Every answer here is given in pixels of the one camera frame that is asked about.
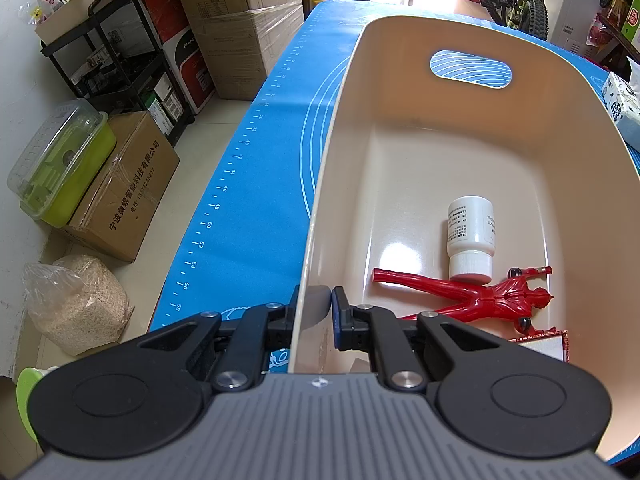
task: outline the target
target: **bin handle hole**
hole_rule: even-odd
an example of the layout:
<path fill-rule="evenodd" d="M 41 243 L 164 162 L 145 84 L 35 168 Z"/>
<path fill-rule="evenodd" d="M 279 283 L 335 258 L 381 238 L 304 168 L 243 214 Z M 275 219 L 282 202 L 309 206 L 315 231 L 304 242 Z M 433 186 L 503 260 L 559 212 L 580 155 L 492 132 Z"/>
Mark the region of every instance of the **bin handle hole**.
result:
<path fill-rule="evenodd" d="M 504 88 L 511 81 L 511 68 L 488 57 L 455 50 L 439 50 L 431 57 L 429 68 L 438 77 L 489 88 Z"/>

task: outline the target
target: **red action figure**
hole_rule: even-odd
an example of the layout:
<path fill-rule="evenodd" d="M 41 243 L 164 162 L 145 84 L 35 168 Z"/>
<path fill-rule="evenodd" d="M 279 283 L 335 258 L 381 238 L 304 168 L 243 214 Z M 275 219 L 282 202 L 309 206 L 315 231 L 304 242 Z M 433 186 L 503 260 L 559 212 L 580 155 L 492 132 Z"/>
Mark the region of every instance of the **red action figure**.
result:
<path fill-rule="evenodd" d="M 553 298 L 544 288 L 530 290 L 528 278 L 551 274 L 551 267 L 512 267 L 506 280 L 492 286 L 473 285 L 471 283 L 434 280 L 408 272 L 373 269 L 373 281 L 397 283 L 416 290 L 429 292 L 436 296 L 459 300 L 461 303 L 441 308 L 437 312 L 454 319 L 469 322 L 484 317 L 497 317 L 513 321 L 515 329 L 523 335 L 541 335 L 549 332 L 536 330 L 531 325 L 532 307 L 545 308 Z M 415 319 L 416 315 L 402 319 Z"/>

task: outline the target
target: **white ribbed cap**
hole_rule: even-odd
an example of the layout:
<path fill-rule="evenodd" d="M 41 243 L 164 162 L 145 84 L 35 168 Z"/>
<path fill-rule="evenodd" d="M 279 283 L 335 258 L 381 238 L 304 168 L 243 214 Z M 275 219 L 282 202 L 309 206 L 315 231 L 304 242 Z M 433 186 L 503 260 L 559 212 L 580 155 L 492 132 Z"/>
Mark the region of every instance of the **white ribbed cap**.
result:
<path fill-rule="evenodd" d="M 462 251 L 449 259 L 449 279 L 486 285 L 491 281 L 493 260 L 482 251 Z"/>

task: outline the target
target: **white bottle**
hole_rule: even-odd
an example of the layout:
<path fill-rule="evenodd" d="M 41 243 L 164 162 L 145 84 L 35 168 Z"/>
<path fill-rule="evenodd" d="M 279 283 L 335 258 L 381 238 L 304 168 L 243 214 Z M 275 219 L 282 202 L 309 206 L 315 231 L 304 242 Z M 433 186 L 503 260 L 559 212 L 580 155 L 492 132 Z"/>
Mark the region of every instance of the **white bottle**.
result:
<path fill-rule="evenodd" d="M 495 254 L 494 206 L 481 196 L 462 196 L 449 205 L 449 279 L 485 285 Z"/>

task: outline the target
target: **tile floor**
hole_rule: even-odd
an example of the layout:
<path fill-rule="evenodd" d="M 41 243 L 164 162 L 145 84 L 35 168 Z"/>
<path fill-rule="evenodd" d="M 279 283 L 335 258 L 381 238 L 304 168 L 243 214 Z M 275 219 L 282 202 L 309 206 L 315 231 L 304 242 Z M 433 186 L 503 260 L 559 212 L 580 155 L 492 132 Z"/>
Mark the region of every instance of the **tile floor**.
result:
<path fill-rule="evenodd" d="M 414 5 L 433 12 L 458 12 L 476 18 L 488 18 L 484 9 L 466 0 L 374 0 L 399 5 Z M 115 273 L 135 309 L 124 331 L 124 339 L 146 332 L 164 278 L 180 240 L 229 139 L 238 127 L 248 102 L 213 99 L 188 127 L 176 146 L 180 165 L 166 190 L 136 261 L 132 264 L 103 257 Z M 52 244 L 73 253 L 87 252 L 77 244 L 64 240 Z M 36 366 L 48 368 L 62 365 L 73 358 L 42 338 Z M 15 387 L 10 380 L 0 378 L 0 473 L 16 476 L 36 459 L 39 452 L 28 437 L 15 408 Z"/>

